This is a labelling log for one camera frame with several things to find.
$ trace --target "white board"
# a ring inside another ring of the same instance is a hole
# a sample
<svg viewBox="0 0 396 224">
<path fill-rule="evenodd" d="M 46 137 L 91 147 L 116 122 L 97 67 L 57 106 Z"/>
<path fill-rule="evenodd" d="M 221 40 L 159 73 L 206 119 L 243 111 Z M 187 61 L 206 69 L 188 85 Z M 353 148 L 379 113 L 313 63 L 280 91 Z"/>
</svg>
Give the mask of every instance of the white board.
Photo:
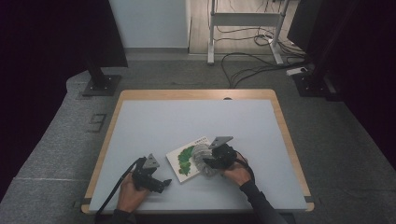
<svg viewBox="0 0 396 224">
<path fill-rule="evenodd" d="M 281 211 L 303 211 L 306 202 L 292 169 L 269 100 L 124 101 L 96 184 L 90 211 L 97 211 L 124 171 L 153 153 L 161 165 L 153 177 L 173 181 L 162 194 L 151 192 L 141 213 L 232 212 L 250 210 L 247 197 L 231 181 L 198 175 L 179 183 L 165 155 L 199 137 L 233 136 L 229 146 L 244 155 L 256 185 Z M 118 193 L 105 211 L 117 205 Z"/>
</svg>

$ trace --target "person's left hand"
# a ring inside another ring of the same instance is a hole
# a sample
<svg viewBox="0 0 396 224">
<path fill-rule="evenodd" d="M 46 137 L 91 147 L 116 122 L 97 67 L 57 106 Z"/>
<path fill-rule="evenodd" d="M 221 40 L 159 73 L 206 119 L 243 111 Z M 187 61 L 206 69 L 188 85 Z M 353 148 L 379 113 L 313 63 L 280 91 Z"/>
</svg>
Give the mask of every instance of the person's left hand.
<svg viewBox="0 0 396 224">
<path fill-rule="evenodd" d="M 121 183 L 117 209 L 132 213 L 145 200 L 148 194 L 148 189 L 141 188 L 140 190 L 137 190 L 134 187 L 132 173 L 129 173 Z"/>
</svg>

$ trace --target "black stand base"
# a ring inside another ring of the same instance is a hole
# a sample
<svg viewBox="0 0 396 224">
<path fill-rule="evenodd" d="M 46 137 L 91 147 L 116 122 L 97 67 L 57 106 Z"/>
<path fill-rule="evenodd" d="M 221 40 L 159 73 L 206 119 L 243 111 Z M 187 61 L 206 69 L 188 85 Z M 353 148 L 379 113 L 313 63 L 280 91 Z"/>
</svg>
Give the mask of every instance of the black stand base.
<svg viewBox="0 0 396 224">
<path fill-rule="evenodd" d="M 325 97 L 328 101 L 342 101 L 341 96 L 327 76 L 320 82 L 315 81 L 310 74 L 293 75 L 292 78 L 302 97 Z"/>
<path fill-rule="evenodd" d="M 105 79 L 106 85 L 103 88 L 95 86 L 91 79 L 82 96 L 113 96 L 121 76 L 105 75 Z"/>
</svg>

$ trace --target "black curtain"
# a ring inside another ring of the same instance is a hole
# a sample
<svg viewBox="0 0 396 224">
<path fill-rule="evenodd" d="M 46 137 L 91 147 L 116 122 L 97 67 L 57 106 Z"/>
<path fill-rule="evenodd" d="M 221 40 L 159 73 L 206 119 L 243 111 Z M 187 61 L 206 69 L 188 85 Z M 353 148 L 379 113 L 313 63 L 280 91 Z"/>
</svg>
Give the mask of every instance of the black curtain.
<svg viewBox="0 0 396 224">
<path fill-rule="evenodd" d="M 100 67 L 127 66 L 108 0 L 0 3 L 1 188 L 3 197 L 47 130 L 66 94 L 66 80 Z"/>
</svg>

